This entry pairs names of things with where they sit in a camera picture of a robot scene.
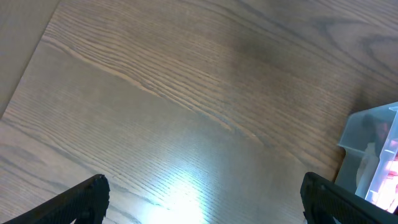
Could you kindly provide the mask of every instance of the wooden table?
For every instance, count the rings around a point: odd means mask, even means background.
[[[96,173],[105,223],[301,223],[397,101],[394,1],[61,0],[0,121],[0,222]]]

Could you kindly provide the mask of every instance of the clear plastic bin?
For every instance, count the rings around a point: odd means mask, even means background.
[[[348,118],[339,141],[346,156],[335,182],[389,212],[398,203],[397,110],[398,102]]]

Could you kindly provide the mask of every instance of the plastic container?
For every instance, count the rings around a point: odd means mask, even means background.
[[[398,102],[348,118],[338,143],[345,148],[346,156],[335,181],[389,212],[393,210],[388,207],[398,203],[398,161],[394,162],[398,160],[397,110]]]

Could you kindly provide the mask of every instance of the translucent plastic box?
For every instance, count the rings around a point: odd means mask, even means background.
[[[346,156],[336,184],[382,209],[398,205],[398,102],[352,114],[339,146]]]

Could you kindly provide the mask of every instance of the brown wooden surface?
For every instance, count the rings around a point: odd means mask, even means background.
[[[0,1],[0,118],[58,2]]]
[[[1,120],[0,221],[100,172],[110,223],[302,222],[346,117],[397,101],[396,9],[62,0]]]

